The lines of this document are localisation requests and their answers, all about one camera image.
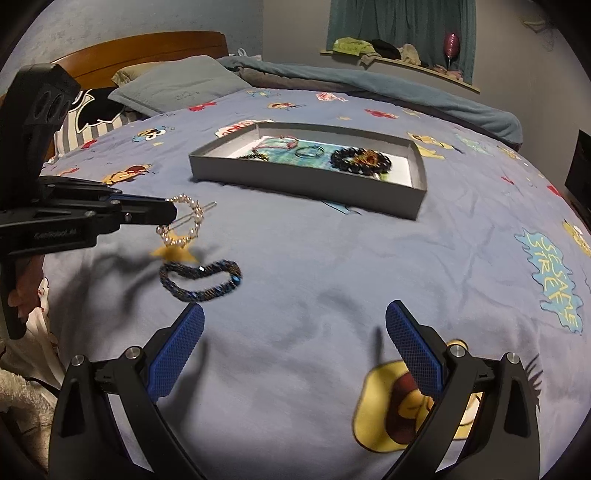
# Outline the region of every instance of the green curtain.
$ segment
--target green curtain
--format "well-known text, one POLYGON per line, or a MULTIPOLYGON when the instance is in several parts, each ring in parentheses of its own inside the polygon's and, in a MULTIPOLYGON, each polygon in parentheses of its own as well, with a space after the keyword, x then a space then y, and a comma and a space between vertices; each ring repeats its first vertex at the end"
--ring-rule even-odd
POLYGON ((472 83, 476 57, 475 0, 332 0, 326 48, 337 38, 379 38, 397 47, 411 43, 422 62, 446 66, 443 40, 460 37, 460 54, 452 70, 472 83))

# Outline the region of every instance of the blue bedsheet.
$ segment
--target blue bedsheet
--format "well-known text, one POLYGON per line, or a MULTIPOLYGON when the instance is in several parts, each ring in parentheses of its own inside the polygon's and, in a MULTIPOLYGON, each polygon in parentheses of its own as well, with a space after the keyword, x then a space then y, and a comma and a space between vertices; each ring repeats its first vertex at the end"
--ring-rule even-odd
MULTIPOLYGON (((387 103, 320 97, 241 91, 126 125, 44 167, 92 180, 136 174, 116 185, 218 202, 183 259, 234 260, 243 283, 203 304, 203 339, 159 402, 164 417, 212 480, 381 478, 430 408, 385 331, 386 306, 401 299, 474 355, 518 352, 539 400, 544 473, 591 406, 588 234, 548 180, 500 142, 387 103), (410 135, 428 179, 418 219, 193 183, 189 152, 245 120, 410 135), (394 387, 403 395, 392 405, 394 387)), ((64 361, 114 358, 171 324, 184 304, 160 285, 161 252, 154 227, 122 226, 95 248, 48 255, 64 361)), ((210 280, 180 284, 198 290, 226 279, 210 280)), ((145 465, 114 405, 133 459, 145 465)), ((478 399, 470 405, 445 465, 478 399)))

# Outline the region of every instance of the black bead bracelet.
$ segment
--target black bead bracelet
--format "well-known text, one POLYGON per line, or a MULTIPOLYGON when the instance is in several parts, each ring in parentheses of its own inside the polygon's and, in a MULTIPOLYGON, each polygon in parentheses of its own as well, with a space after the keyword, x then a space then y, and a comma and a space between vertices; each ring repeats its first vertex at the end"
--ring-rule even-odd
POLYGON ((193 301, 208 301, 222 297, 234 290, 242 281, 242 271, 236 262, 220 260, 205 267, 188 267, 181 263, 168 262, 160 267, 160 282, 174 297, 188 303, 193 301), (197 280, 210 277, 216 273, 228 272, 230 280, 217 287, 208 288, 202 291, 189 291, 180 288, 175 282, 169 279, 168 273, 175 272, 181 277, 197 280))
POLYGON ((330 155, 330 164, 340 171, 372 176, 387 173, 392 162, 383 153, 363 148, 341 148, 330 155))

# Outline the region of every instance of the yellow star charm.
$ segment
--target yellow star charm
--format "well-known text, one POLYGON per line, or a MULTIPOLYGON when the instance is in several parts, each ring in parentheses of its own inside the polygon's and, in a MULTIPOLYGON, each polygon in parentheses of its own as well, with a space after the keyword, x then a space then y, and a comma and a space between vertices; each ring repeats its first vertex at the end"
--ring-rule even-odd
MULTIPOLYGON (((174 231, 170 231, 168 236, 172 240, 177 240, 180 237, 174 233, 174 231)), ((161 246, 159 249, 154 250, 151 255, 153 257, 160 257, 165 262, 179 262, 179 263, 199 263, 199 260, 195 258, 187 248, 177 247, 176 245, 172 245, 170 247, 165 247, 164 245, 161 246)))

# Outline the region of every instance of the pillow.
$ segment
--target pillow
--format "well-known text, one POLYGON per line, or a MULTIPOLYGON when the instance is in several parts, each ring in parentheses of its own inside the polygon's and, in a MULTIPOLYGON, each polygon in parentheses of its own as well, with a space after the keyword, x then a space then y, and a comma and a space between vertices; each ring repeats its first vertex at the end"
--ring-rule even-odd
POLYGON ((53 137, 56 156, 50 163, 55 163, 75 148, 138 119, 136 112, 129 112, 125 105, 108 99, 115 88, 80 91, 64 119, 64 124, 53 137))
POLYGON ((168 61, 117 88, 109 99, 148 116, 211 102, 251 86, 208 56, 168 61))
POLYGON ((147 63, 138 63, 137 65, 131 65, 129 67, 123 67, 122 69, 118 70, 111 80, 113 83, 122 86, 126 83, 135 80, 136 78, 142 76, 144 73, 152 70, 154 67, 158 65, 162 65, 163 63, 168 63, 166 61, 149 61, 147 63))

